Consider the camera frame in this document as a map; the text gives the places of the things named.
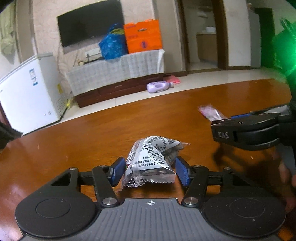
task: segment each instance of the power strip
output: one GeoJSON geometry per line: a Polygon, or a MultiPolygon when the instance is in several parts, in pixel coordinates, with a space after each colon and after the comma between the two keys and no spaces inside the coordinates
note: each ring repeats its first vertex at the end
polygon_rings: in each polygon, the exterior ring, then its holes
{"type": "Polygon", "coordinates": [[[94,56],[94,55],[98,55],[99,54],[99,56],[98,56],[98,58],[99,58],[99,57],[102,56],[101,52],[102,52],[101,51],[101,48],[91,49],[91,50],[85,52],[85,57],[87,58],[87,55],[89,57],[91,57],[91,56],[94,56]]]}

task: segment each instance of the black flat screen tv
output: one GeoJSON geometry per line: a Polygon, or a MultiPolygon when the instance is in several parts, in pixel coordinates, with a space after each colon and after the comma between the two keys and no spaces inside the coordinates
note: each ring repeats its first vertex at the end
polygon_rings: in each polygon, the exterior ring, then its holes
{"type": "Polygon", "coordinates": [[[57,17],[62,46],[108,33],[109,28],[124,24],[120,0],[104,0],[77,8],[57,17]]]}

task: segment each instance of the white tablecloth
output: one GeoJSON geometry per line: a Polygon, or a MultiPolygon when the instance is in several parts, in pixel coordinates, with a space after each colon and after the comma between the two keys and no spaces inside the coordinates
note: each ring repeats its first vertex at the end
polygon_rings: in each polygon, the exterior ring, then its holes
{"type": "Polygon", "coordinates": [[[164,72],[164,50],[124,55],[74,67],[66,74],[73,94],[79,95],[106,85],[164,72]]]}

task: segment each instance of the metal screw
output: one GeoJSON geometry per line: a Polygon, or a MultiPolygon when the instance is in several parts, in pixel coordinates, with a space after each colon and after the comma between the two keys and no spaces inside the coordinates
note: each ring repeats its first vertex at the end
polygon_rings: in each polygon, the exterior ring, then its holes
{"type": "Polygon", "coordinates": [[[184,199],[184,202],[187,205],[196,205],[198,203],[198,199],[195,197],[187,197],[184,199]]]}
{"type": "Polygon", "coordinates": [[[107,197],[103,199],[103,203],[108,206],[114,205],[116,202],[117,200],[113,197],[107,197]]]}

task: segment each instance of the brown tabletop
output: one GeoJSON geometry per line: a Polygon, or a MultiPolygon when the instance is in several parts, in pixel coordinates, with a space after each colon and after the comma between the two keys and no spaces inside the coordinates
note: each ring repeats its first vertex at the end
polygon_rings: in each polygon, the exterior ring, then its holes
{"type": "MultiPolygon", "coordinates": [[[[225,148],[212,139],[210,122],[197,110],[212,104],[231,116],[287,103],[288,86],[275,80],[255,80],[182,91],[145,99],[70,120],[10,142],[0,155],[0,240],[18,240],[21,233],[15,222],[17,204],[46,182],[68,169],[90,171],[109,165],[117,157],[127,157],[134,142],[152,135],[191,143],[180,151],[190,165],[207,166],[212,171],[231,166],[248,177],[270,184],[276,192],[287,191],[279,181],[278,161],[272,150],[243,151],[225,148]]],[[[117,195],[135,198],[182,199],[178,178],[174,184],[145,184],[139,188],[115,188],[117,195]]],[[[210,187],[209,192],[217,192],[210,187]]],[[[92,187],[82,192],[95,198],[92,187]]],[[[289,238],[287,229],[281,237],[289,238]]]]}

